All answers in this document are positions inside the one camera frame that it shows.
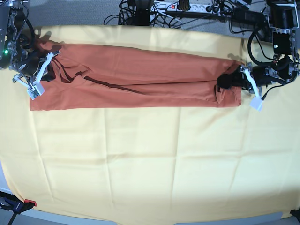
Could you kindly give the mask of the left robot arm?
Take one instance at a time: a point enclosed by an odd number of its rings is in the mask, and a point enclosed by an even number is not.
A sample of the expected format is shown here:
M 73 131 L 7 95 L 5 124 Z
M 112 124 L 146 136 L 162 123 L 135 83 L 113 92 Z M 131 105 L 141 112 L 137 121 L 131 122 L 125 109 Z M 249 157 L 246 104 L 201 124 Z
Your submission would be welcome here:
M 283 86 L 295 80 L 300 74 L 296 45 L 299 17 L 295 0 L 268 0 L 260 13 L 235 7 L 231 10 L 231 20 L 253 26 L 247 44 L 251 62 L 239 66 L 231 74 L 222 74 L 217 79 L 219 89 L 240 87 L 253 92 L 255 87 L 274 83 Z M 261 31 L 270 35 L 274 52 L 272 57 L 266 58 L 266 62 L 257 60 L 251 49 L 253 40 Z

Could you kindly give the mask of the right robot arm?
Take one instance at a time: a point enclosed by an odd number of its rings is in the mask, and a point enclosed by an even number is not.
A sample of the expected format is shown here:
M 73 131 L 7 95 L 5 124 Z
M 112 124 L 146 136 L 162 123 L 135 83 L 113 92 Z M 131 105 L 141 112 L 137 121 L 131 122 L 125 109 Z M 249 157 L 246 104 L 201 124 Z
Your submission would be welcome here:
M 52 60 L 59 50 L 43 50 L 29 21 L 28 0 L 0 2 L 0 68 L 16 72 L 12 82 L 33 85 L 55 79 Z

